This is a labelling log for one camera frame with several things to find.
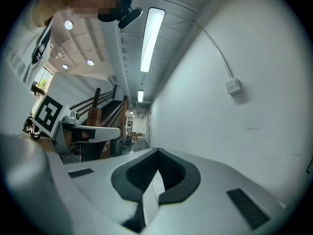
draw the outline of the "window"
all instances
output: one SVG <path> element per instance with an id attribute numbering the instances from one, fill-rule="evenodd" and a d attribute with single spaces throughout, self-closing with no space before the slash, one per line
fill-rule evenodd
<path id="1" fill-rule="evenodd" d="M 45 92 L 51 77 L 52 73 L 49 72 L 45 67 L 42 67 L 41 70 L 38 72 L 37 76 L 35 77 L 33 85 Z M 39 100 L 43 98 L 43 95 L 38 92 L 35 92 L 34 96 Z"/>

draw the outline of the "tree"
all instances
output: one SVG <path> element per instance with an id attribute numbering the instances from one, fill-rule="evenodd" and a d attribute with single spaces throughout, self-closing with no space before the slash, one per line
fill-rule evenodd
<path id="1" fill-rule="evenodd" d="M 45 85 L 47 84 L 48 80 L 46 78 L 43 78 L 39 85 L 38 85 L 38 88 L 41 89 L 41 90 L 44 90 L 45 89 Z"/>

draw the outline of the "recessed ceiling light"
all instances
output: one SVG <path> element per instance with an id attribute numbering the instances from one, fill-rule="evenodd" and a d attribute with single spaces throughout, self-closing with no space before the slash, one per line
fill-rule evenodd
<path id="1" fill-rule="evenodd" d="M 140 64 L 140 70 L 143 72 L 149 71 L 153 51 L 157 42 L 157 36 L 160 31 L 164 16 L 164 10 L 150 8 L 148 11 L 145 33 L 143 35 Z"/>
<path id="2" fill-rule="evenodd" d="M 67 21 L 64 23 L 64 26 L 65 26 L 66 29 L 71 30 L 71 29 L 73 29 L 74 24 L 73 24 L 72 21 L 67 20 Z"/>
<path id="3" fill-rule="evenodd" d="M 93 66 L 93 65 L 94 65 L 94 62 L 93 62 L 92 60 L 88 60 L 88 61 L 87 61 L 87 64 Z"/>
<path id="4" fill-rule="evenodd" d="M 138 102 L 142 103 L 143 100 L 143 90 L 138 90 Z"/>

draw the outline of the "floor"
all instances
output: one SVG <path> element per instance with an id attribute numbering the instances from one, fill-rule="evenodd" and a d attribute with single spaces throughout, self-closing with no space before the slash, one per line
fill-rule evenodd
<path id="1" fill-rule="evenodd" d="M 136 151 L 141 151 L 148 148 L 149 147 L 146 143 L 146 138 L 138 137 L 137 141 L 134 144 L 128 145 L 126 148 L 123 149 L 121 155 L 134 153 Z"/>

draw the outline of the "wall outlet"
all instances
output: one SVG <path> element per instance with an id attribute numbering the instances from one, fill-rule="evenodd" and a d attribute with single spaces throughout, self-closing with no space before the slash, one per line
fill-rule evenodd
<path id="1" fill-rule="evenodd" d="M 235 94 L 241 91 L 240 82 L 237 77 L 230 79 L 229 81 L 225 82 L 227 93 L 229 95 Z"/>

